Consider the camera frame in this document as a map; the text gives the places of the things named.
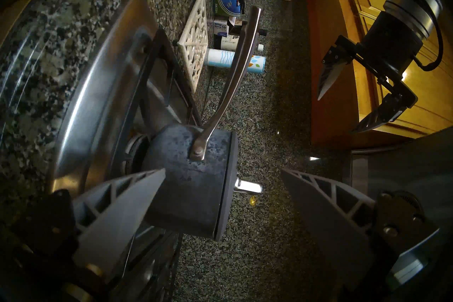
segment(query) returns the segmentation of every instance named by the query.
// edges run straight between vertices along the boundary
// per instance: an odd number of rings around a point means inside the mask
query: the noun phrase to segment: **speckled granite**
[[[219,127],[239,136],[239,177],[263,184],[252,206],[234,194],[220,243],[184,236],[174,300],[324,301],[334,273],[280,178],[283,166],[341,180],[346,153],[310,146],[310,55],[305,0],[247,0],[264,10],[265,73],[247,74]],[[214,71],[203,119],[226,73]]]
[[[43,194],[65,111],[120,1],[32,0],[0,48],[0,234]],[[170,41],[194,1],[148,0]],[[204,69],[195,95],[200,113],[209,76]]]

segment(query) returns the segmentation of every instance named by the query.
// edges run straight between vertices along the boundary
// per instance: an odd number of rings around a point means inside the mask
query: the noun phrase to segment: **stack of paper cups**
[[[224,50],[215,50],[213,48],[208,49],[205,63],[208,66],[218,67],[218,68],[231,68],[231,63],[233,62],[234,52],[224,51]],[[247,72],[263,74],[264,65],[266,64],[266,57],[264,56],[255,56],[253,55]]]

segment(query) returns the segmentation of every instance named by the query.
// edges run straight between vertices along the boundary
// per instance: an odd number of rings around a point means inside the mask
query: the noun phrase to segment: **kitchen counter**
[[[148,0],[170,41],[179,39],[194,1]],[[0,110],[8,112],[0,134],[0,230],[44,193],[65,111],[120,2],[32,0],[0,47]],[[212,15],[207,6],[208,23]],[[209,76],[203,69],[195,93],[200,114]]]

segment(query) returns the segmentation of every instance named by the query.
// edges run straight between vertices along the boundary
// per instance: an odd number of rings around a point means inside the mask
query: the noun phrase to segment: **bottle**
[[[216,35],[214,38],[214,48],[216,50],[236,51],[237,43],[239,42],[239,35],[228,35],[221,37]],[[258,52],[263,51],[264,45],[258,45]]]
[[[206,52],[204,63],[217,68],[231,68],[233,58],[234,52],[209,48]],[[263,74],[265,64],[266,57],[253,55],[247,67],[247,72]]]
[[[236,19],[235,26],[233,28],[230,27],[230,31],[228,32],[228,34],[240,35],[240,31],[242,30],[242,26],[246,25],[246,24],[247,24],[246,20]],[[266,36],[267,35],[267,30],[259,28],[258,29],[258,34],[260,36]]]

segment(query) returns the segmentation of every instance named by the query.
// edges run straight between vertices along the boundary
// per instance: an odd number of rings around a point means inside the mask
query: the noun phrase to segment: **black cable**
[[[417,66],[419,66],[424,71],[432,71],[433,69],[437,68],[437,66],[442,61],[442,56],[443,56],[442,33],[440,32],[440,27],[439,27],[439,24],[437,23],[437,18],[434,15],[434,12],[431,9],[431,7],[429,6],[428,2],[426,0],[420,0],[420,1],[421,1],[420,5],[422,5],[421,6],[422,9],[428,14],[428,16],[430,16],[431,20],[434,23],[434,27],[436,28],[437,40],[439,42],[439,53],[437,55],[436,60],[434,62],[428,63],[426,66],[424,66],[422,64],[422,62],[420,62],[420,60],[418,60],[418,58],[415,55],[414,55],[413,59],[414,59],[415,63],[417,64]]]

